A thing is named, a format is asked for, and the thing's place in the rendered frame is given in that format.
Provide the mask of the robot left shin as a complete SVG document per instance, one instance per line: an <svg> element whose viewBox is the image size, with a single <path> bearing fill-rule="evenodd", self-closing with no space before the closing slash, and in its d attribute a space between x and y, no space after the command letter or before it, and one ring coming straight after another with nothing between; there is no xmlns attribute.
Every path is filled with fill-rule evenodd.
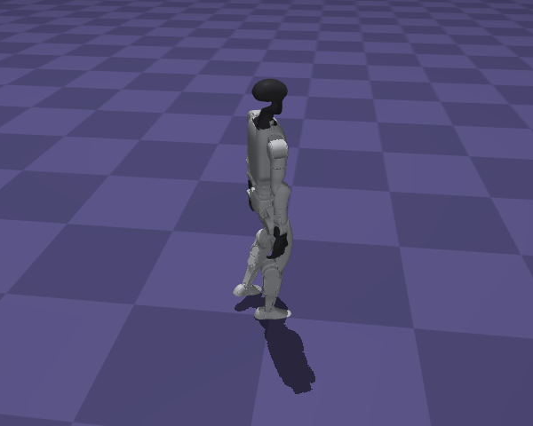
<svg viewBox="0 0 533 426"><path fill-rule="evenodd" d="M271 250L271 246L269 248L263 248L257 243L258 235L262 230L263 229L260 229L257 232L256 239L251 246L251 251L248 259L248 267L243 279L243 284L245 283L246 288L251 288L251 284L259 272L261 263L265 259L267 259L267 256L269 255Z"/></svg>

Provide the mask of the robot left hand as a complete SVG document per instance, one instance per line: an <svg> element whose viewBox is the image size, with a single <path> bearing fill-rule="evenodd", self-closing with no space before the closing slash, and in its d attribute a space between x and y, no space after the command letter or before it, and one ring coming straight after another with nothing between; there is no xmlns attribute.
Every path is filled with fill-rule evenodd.
<svg viewBox="0 0 533 426"><path fill-rule="evenodd" d="M250 189L250 188L252 187L252 183L251 183L250 180L248 180L248 185L249 185L249 189ZM251 200L250 200L250 198L249 198L249 204L250 204L251 210L254 211L254 209L253 209L253 207L252 207L252 205L251 205Z"/></svg>

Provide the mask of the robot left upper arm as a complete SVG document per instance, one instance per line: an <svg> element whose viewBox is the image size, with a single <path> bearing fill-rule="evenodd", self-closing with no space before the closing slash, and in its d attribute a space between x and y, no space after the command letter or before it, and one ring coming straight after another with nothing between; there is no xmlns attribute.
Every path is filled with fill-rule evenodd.
<svg viewBox="0 0 533 426"><path fill-rule="evenodd" d="M249 111L248 116L247 116L248 122L249 122L250 118L256 113L260 113L260 110L251 110L251 111ZM247 148L247 153L248 153L248 148Z"/></svg>

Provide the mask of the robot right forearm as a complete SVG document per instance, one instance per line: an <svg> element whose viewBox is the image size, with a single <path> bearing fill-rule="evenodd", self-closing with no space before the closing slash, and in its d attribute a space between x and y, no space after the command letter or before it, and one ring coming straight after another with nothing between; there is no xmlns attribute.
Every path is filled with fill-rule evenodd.
<svg viewBox="0 0 533 426"><path fill-rule="evenodd" d="M288 199L290 190L286 186L281 186L276 190L275 197L272 201L274 207L274 227L280 229L280 236L288 232Z"/></svg>

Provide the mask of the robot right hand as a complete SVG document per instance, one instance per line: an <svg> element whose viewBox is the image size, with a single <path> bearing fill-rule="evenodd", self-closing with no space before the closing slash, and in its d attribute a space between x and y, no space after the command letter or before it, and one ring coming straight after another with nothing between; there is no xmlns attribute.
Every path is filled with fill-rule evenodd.
<svg viewBox="0 0 533 426"><path fill-rule="evenodd" d="M287 233L280 236L280 229L277 226L274 227L274 237L276 239L273 246L273 252L271 256L266 257L268 259L277 258L280 255L283 255L285 248L288 246L286 238Z"/></svg>

